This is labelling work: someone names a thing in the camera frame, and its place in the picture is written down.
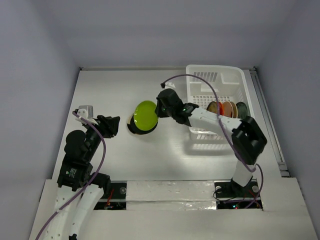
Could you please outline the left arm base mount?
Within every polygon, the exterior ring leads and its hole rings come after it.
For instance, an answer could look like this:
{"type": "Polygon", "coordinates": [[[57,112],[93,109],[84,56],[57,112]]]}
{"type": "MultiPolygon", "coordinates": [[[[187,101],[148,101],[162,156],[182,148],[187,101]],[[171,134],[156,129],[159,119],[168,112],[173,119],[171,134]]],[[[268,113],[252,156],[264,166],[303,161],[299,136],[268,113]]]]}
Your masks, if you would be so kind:
{"type": "Polygon", "coordinates": [[[126,194],[126,181],[112,181],[109,193],[98,201],[94,210],[126,210],[126,194]]]}

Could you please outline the orange plate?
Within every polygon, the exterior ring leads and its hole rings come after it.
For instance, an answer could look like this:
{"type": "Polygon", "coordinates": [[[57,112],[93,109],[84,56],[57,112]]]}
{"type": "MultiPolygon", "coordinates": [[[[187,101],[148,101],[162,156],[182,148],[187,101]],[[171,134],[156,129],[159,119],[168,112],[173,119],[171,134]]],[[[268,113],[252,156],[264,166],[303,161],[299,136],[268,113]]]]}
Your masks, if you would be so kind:
{"type": "Polygon", "coordinates": [[[219,114],[223,116],[224,115],[224,106],[220,101],[217,102],[217,107],[219,109],[219,114]]]}

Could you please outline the green plate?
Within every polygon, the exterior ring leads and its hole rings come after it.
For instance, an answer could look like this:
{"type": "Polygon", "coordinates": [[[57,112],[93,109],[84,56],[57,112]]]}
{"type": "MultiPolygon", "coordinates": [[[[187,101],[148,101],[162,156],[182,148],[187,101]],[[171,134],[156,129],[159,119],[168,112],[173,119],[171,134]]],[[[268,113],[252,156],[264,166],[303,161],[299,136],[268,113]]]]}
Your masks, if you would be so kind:
{"type": "Polygon", "coordinates": [[[155,113],[157,105],[150,100],[142,101],[137,105],[133,113],[133,123],[139,131],[150,131],[158,124],[158,116],[155,113]]]}

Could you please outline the dark grey-green plate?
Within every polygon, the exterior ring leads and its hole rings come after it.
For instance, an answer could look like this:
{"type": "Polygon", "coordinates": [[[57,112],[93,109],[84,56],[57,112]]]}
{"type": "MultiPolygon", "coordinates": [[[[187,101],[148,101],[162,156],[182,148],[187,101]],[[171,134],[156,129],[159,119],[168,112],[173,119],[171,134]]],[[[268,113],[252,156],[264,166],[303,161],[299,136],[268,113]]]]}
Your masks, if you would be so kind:
{"type": "Polygon", "coordinates": [[[247,105],[244,102],[240,101],[236,103],[236,107],[237,107],[237,117],[239,119],[245,119],[248,115],[247,105]]]}

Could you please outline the black plate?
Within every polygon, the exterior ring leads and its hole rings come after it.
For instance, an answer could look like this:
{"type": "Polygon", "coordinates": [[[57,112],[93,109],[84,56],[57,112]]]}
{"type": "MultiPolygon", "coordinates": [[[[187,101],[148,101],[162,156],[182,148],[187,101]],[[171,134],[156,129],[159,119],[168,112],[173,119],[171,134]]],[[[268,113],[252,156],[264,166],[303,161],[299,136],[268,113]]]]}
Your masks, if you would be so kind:
{"type": "Polygon", "coordinates": [[[158,119],[155,113],[133,113],[127,121],[127,128],[133,134],[146,135],[156,129],[158,119]]]}

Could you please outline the beige plate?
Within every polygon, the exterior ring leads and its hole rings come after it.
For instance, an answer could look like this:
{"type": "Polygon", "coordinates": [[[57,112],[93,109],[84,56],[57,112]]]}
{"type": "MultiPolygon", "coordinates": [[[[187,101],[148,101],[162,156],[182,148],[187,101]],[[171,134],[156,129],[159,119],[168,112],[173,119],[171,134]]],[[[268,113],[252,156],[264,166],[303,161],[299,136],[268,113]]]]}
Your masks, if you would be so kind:
{"type": "Polygon", "coordinates": [[[134,122],[134,114],[132,114],[127,122],[126,122],[126,125],[127,125],[127,128],[128,130],[132,133],[132,134],[135,134],[135,135],[146,135],[146,134],[149,134],[153,129],[150,129],[150,130],[141,130],[139,129],[135,122],[134,122]]]}

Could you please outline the tan plate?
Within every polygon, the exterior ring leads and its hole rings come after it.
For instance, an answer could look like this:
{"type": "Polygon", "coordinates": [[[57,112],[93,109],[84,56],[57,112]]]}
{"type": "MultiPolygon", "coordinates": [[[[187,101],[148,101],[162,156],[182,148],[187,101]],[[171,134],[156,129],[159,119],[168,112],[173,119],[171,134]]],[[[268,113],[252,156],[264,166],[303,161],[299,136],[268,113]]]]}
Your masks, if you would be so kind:
{"type": "Polygon", "coordinates": [[[225,101],[222,103],[223,106],[223,115],[229,118],[238,117],[238,108],[233,101],[225,101]]]}

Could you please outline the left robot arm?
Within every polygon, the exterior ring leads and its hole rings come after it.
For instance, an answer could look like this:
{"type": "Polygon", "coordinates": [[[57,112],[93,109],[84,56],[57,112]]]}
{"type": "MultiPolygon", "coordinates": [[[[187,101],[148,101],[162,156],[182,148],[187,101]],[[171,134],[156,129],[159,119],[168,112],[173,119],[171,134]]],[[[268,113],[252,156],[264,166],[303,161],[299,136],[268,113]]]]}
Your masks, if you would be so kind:
{"type": "Polygon", "coordinates": [[[112,194],[110,176],[93,172],[91,160],[99,145],[104,146],[102,157],[106,156],[105,139],[117,135],[121,119],[88,118],[79,109],[73,115],[86,131],[73,130],[66,137],[54,212],[37,234],[38,240],[79,240],[98,201],[112,194]]]}

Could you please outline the white foil-taped front bar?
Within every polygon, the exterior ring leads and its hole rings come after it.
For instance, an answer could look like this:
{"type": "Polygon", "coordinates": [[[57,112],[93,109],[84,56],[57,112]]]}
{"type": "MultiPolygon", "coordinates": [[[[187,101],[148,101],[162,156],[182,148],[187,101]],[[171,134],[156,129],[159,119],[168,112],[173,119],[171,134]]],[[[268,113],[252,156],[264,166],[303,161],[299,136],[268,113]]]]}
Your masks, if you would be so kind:
{"type": "Polygon", "coordinates": [[[202,180],[128,181],[129,211],[216,210],[215,183],[202,180]]]}

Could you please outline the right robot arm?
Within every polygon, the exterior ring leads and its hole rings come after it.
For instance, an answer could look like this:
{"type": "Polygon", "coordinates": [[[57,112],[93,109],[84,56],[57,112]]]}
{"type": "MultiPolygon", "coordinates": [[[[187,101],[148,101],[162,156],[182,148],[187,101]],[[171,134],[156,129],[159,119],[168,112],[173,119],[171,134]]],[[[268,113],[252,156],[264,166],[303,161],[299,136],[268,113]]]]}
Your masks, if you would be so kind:
{"type": "Polygon", "coordinates": [[[204,129],[224,136],[238,159],[231,178],[230,190],[242,196],[249,189],[256,162],[263,152],[267,139],[256,120],[231,118],[205,110],[193,103],[183,103],[173,89],[164,89],[156,97],[155,113],[159,118],[171,117],[178,124],[204,129]]]}

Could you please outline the white plastic dish rack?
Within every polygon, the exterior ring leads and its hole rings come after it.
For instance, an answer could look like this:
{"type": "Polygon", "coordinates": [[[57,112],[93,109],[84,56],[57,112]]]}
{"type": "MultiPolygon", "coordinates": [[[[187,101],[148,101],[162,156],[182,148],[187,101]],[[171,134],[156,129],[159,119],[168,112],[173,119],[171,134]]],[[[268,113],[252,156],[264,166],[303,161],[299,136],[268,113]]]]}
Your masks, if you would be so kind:
{"type": "Polygon", "coordinates": [[[187,101],[203,109],[210,102],[244,102],[248,116],[255,117],[249,89],[242,69],[222,65],[190,64],[186,67],[187,101]]]}

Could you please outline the yellow patterned brown-rim plate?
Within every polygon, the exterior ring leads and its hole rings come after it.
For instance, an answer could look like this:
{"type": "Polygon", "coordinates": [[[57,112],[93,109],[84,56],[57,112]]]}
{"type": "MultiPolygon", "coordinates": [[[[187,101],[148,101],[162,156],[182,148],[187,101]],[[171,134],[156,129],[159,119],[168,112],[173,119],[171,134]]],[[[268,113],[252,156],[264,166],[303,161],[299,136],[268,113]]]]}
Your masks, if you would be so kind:
{"type": "Polygon", "coordinates": [[[216,101],[211,101],[208,104],[206,110],[211,112],[211,113],[217,114],[218,113],[218,104],[217,104],[217,102],[216,101]]]}

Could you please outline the metal rail at right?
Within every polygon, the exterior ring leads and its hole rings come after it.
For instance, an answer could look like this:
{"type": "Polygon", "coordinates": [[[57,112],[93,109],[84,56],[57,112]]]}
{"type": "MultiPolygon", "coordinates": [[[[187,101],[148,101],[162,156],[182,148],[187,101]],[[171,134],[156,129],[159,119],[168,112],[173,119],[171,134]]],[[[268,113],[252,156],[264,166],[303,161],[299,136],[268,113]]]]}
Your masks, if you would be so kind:
{"type": "Polygon", "coordinates": [[[259,76],[258,76],[258,72],[256,70],[256,68],[252,68],[249,70],[250,72],[250,76],[252,79],[252,83],[257,95],[257,99],[262,111],[262,116],[264,119],[264,122],[266,124],[266,129],[267,129],[267,134],[268,137],[270,139],[270,144],[272,146],[273,152],[275,154],[275,159],[277,161],[278,164],[278,168],[281,174],[282,178],[290,178],[290,172],[289,169],[287,167],[287,164],[285,162],[283,153],[282,153],[282,149],[273,125],[273,121],[267,106],[267,102],[260,84],[260,80],[259,80],[259,76]]]}

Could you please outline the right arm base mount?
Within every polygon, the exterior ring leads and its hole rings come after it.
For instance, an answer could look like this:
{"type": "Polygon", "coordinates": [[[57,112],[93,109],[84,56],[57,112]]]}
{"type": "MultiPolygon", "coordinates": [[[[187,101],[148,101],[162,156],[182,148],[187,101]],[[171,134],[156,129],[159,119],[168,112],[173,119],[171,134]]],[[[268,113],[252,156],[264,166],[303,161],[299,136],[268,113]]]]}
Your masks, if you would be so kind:
{"type": "Polygon", "coordinates": [[[231,181],[215,181],[212,194],[217,210],[263,209],[260,188],[254,179],[245,187],[231,181]]]}

